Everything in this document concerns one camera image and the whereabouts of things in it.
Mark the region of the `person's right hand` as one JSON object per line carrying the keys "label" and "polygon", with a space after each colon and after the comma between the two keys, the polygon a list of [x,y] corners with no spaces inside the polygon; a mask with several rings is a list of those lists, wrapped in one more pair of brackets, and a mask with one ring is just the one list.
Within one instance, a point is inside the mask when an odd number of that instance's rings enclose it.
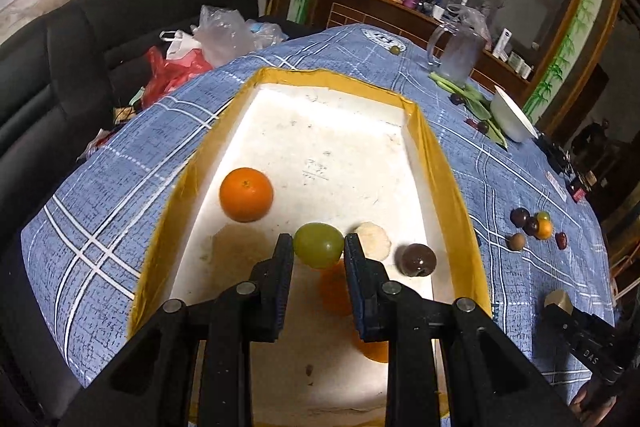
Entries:
{"label": "person's right hand", "polygon": [[591,377],[579,388],[570,410],[583,426],[638,426],[639,425],[639,380],[627,383],[616,397],[608,398],[598,407],[593,405],[597,378]]}

